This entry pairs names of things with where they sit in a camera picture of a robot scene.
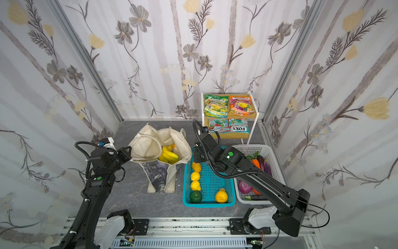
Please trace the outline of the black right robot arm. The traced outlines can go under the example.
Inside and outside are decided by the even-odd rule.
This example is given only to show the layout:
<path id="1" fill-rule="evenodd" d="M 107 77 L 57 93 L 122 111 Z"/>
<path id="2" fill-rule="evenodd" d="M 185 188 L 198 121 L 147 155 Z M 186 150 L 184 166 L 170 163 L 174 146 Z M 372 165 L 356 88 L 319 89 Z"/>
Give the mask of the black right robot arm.
<path id="1" fill-rule="evenodd" d="M 223 179 L 237 178 L 253 187 L 266 197 L 276 208 L 272 216 L 275 225 L 285 234 L 297 237 L 310 193 L 304 189 L 295 190 L 269 176 L 256 167 L 242 152 L 234 147 L 222 148 L 208 133 L 198 133 L 194 147 L 194 161 L 205 163 L 213 173 Z"/>

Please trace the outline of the green snack bag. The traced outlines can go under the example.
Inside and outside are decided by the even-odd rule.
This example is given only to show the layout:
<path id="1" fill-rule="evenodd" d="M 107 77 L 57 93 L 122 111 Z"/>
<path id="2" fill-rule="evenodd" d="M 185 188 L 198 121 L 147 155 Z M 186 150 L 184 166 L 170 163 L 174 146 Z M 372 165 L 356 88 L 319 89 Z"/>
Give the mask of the green snack bag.
<path id="1" fill-rule="evenodd" d="M 204 100 L 205 116 L 214 118 L 228 117 L 228 96 L 206 94 Z"/>

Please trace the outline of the yellow banana bunch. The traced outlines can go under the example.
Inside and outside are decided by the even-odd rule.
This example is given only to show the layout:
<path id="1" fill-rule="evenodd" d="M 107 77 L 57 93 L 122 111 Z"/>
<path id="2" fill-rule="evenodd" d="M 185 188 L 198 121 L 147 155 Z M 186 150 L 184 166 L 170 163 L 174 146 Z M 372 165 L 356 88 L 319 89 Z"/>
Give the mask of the yellow banana bunch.
<path id="1" fill-rule="evenodd" d="M 171 144 L 169 146 L 164 146 L 162 147 L 162 153 L 161 155 L 158 157 L 158 159 L 161 162 L 167 163 L 167 164 L 175 164 L 176 162 L 179 161 L 179 156 L 174 153 L 174 148 L 175 148 L 175 144 Z"/>

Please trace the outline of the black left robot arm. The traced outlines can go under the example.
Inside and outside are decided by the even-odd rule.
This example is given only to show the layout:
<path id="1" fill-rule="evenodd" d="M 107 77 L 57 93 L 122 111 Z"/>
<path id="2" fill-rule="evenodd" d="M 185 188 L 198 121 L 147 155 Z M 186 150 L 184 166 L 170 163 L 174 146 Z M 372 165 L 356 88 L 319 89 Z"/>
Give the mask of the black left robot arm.
<path id="1" fill-rule="evenodd" d="M 80 193 L 83 202 L 71 228 L 55 249 L 108 249 L 120 232 L 133 228 L 130 213 L 123 210 L 95 233 L 102 208 L 116 182 L 115 173 L 131 160 L 132 151 L 130 146 L 115 150 L 110 139 L 102 141 L 110 146 L 86 141 L 75 143 L 87 158 L 86 184 Z"/>

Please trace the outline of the cream canvas tote bag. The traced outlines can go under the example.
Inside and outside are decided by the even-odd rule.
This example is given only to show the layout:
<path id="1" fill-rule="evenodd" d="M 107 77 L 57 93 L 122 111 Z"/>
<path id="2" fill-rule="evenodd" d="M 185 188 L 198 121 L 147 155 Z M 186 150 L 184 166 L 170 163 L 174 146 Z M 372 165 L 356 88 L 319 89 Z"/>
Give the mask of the cream canvas tote bag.
<path id="1" fill-rule="evenodd" d="M 174 153 L 179 156 L 175 164 L 161 162 L 158 157 L 162 147 L 175 144 Z M 191 160 L 192 152 L 184 129 L 172 127 L 157 130 L 146 124 L 129 143 L 132 148 L 131 161 L 137 163 L 145 172 L 149 184 L 148 193 L 174 193 L 178 165 Z"/>

